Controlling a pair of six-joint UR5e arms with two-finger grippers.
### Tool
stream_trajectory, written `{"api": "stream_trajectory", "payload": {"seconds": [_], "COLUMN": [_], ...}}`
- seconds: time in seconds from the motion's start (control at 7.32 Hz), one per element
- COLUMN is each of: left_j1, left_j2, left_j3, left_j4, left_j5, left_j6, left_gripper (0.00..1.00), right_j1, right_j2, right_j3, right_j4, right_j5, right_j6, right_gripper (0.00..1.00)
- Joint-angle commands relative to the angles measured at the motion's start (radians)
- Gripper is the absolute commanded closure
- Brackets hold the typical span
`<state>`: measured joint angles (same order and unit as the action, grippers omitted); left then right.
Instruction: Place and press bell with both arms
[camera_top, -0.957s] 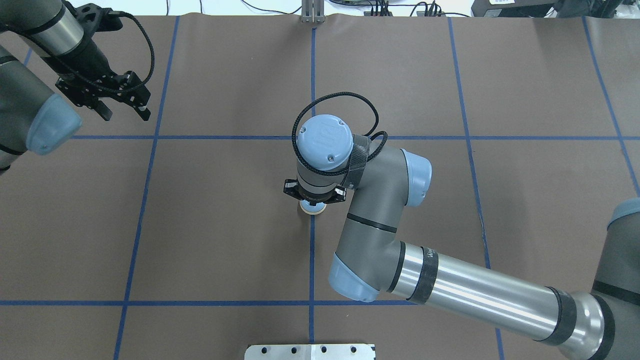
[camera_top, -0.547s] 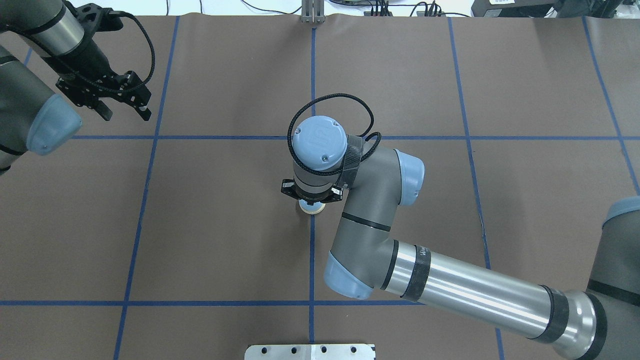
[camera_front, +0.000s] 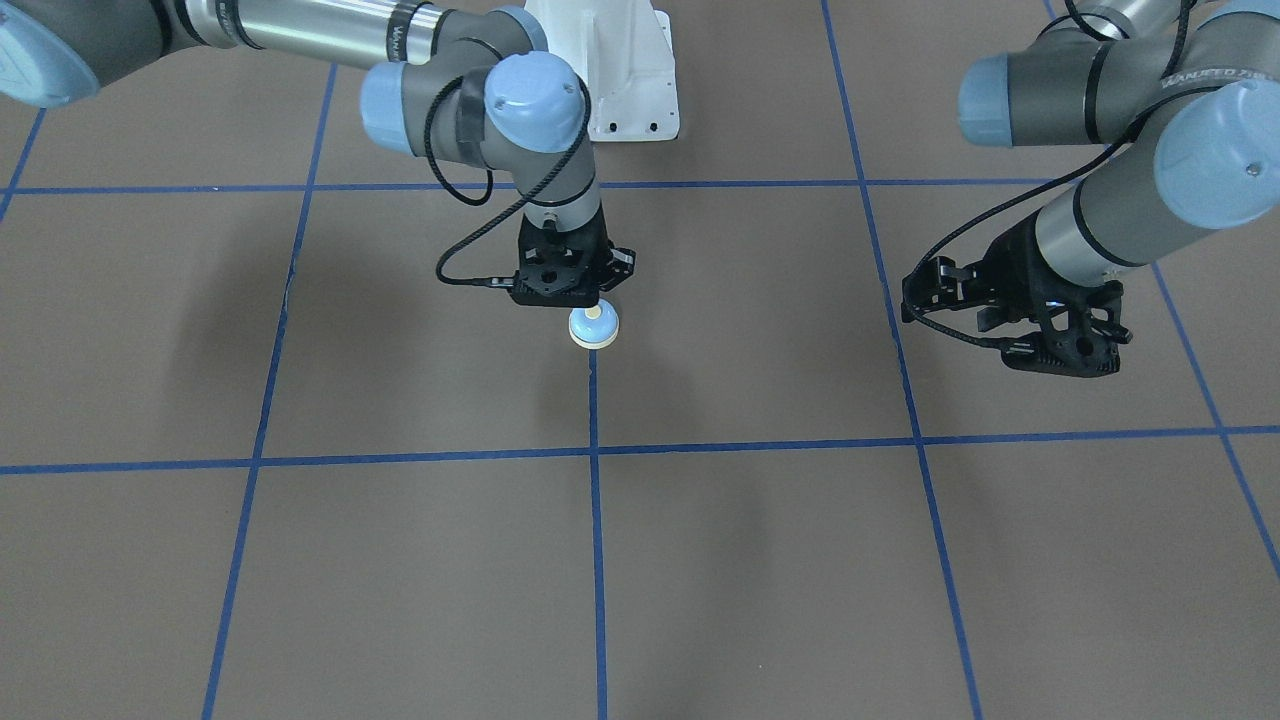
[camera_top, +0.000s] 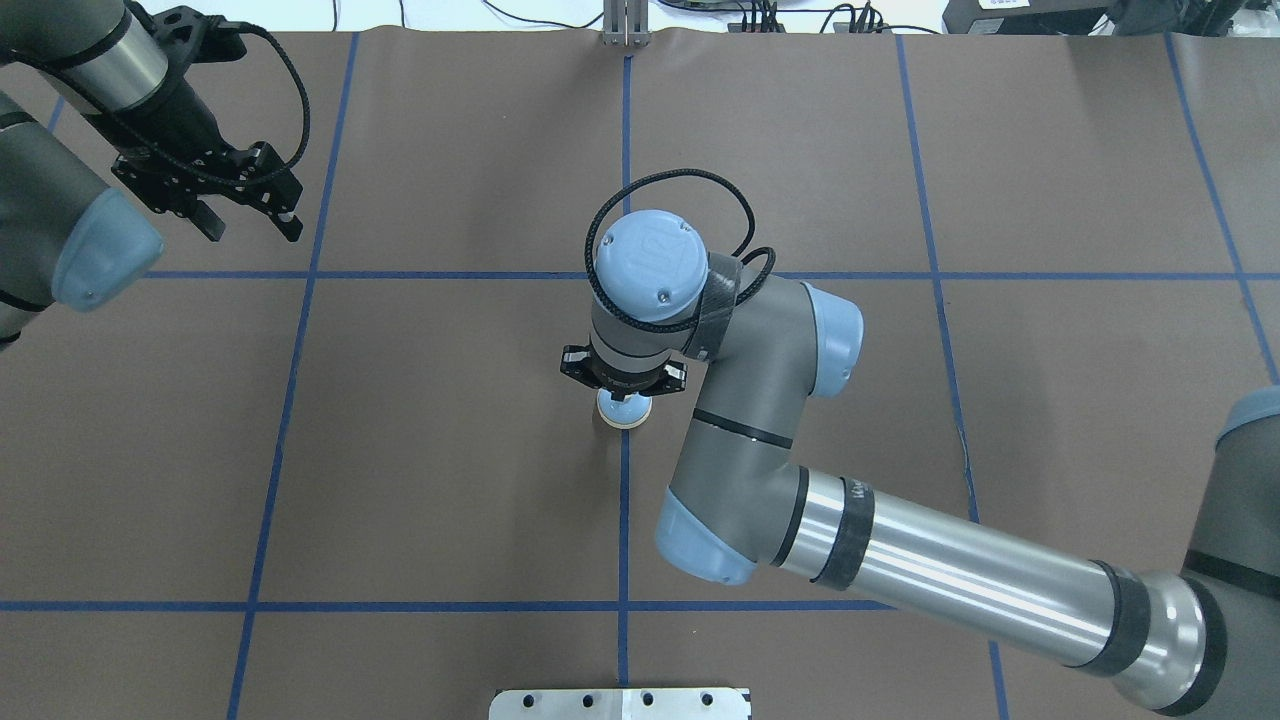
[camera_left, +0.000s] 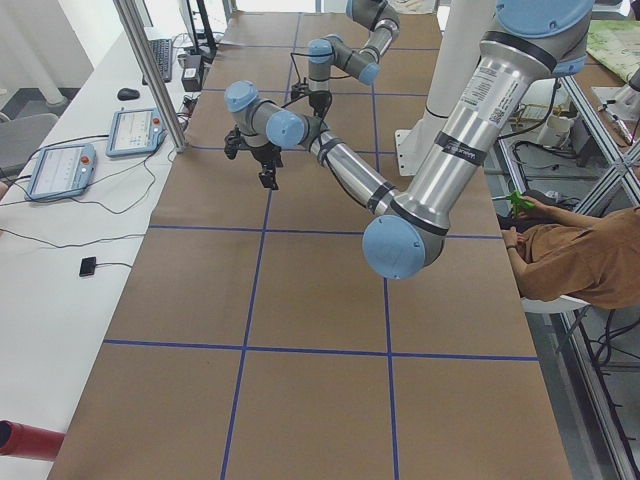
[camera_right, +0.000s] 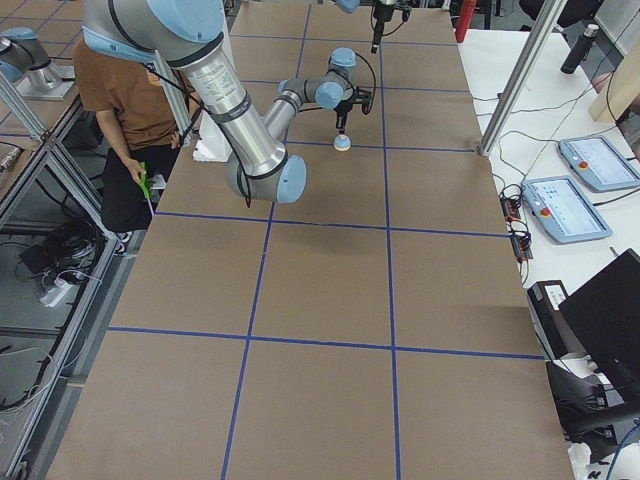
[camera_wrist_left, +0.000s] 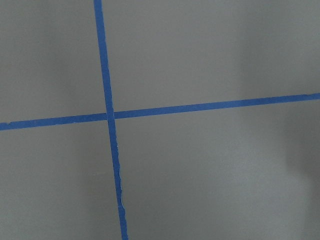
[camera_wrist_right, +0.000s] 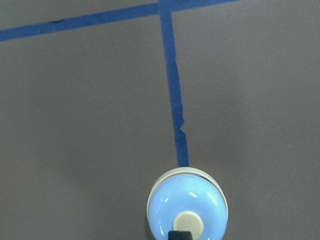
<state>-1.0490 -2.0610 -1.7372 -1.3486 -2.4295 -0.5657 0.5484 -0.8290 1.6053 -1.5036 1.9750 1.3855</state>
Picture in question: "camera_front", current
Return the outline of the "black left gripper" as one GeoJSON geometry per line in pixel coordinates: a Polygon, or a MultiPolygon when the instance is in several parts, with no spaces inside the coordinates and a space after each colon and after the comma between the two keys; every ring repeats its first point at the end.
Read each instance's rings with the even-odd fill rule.
{"type": "Polygon", "coordinates": [[[1098,318],[1120,322],[1124,286],[1106,281],[1080,286],[1064,279],[1044,260],[1037,238],[1037,215],[1005,231],[984,256],[960,266],[931,250],[902,279],[901,314],[906,323],[919,322],[933,331],[982,348],[1018,338],[1046,322],[1068,327],[1068,313],[1089,310],[1098,318]],[[979,333],[966,334],[931,320],[932,313],[978,309],[979,333]]]}

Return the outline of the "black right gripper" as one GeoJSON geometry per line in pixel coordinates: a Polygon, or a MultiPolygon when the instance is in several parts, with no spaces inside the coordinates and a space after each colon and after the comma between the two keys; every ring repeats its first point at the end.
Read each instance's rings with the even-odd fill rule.
{"type": "Polygon", "coordinates": [[[524,217],[518,232],[517,272],[524,264],[582,268],[603,293],[634,274],[636,254],[613,245],[602,211],[573,231],[538,228],[524,217]]]}

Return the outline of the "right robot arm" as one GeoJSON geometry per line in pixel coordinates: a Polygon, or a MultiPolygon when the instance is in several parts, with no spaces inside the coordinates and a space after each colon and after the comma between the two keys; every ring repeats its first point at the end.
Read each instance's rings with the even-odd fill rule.
{"type": "Polygon", "coordinates": [[[379,147],[424,160],[480,208],[447,163],[509,177],[508,208],[436,260],[439,282],[530,306],[588,307],[634,274],[609,237],[586,82],[522,6],[433,1],[5,1],[3,94],[64,108],[188,49],[270,53],[360,70],[358,114],[379,147]]]}

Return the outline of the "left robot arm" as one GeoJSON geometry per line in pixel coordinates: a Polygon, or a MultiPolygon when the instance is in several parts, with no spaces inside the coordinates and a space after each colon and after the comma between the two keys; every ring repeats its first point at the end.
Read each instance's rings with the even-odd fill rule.
{"type": "Polygon", "coordinates": [[[1277,4],[1066,3],[1020,53],[975,61],[957,94],[974,145],[1098,146],[1059,196],[963,265],[934,246],[901,315],[1018,370],[1098,377],[1132,340],[1128,272],[1277,206],[1277,4]]]}

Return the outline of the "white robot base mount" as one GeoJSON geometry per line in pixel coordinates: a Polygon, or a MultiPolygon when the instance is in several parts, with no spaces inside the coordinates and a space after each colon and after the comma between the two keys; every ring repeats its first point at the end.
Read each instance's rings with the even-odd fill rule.
{"type": "Polygon", "coordinates": [[[526,1],[549,51],[591,95],[596,143],[671,141],[680,132],[675,49],[668,14],[650,1],[526,1]]]}

